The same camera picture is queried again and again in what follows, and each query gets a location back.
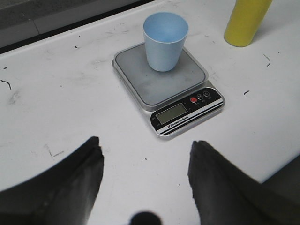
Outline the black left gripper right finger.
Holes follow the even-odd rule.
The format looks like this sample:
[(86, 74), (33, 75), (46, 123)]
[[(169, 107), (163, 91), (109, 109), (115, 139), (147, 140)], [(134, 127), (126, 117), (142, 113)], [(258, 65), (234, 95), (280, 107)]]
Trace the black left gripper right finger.
[(193, 142), (188, 179), (202, 225), (298, 225), (300, 157), (259, 183), (206, 141)]

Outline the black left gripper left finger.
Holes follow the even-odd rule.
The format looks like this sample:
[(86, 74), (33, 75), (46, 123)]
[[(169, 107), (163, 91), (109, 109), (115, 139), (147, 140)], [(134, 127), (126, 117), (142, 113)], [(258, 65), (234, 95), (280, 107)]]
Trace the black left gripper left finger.
[(2, 225), (85, 225), (99, 192), (104, 156), (91, 137), (43, 173), (0, 193)]

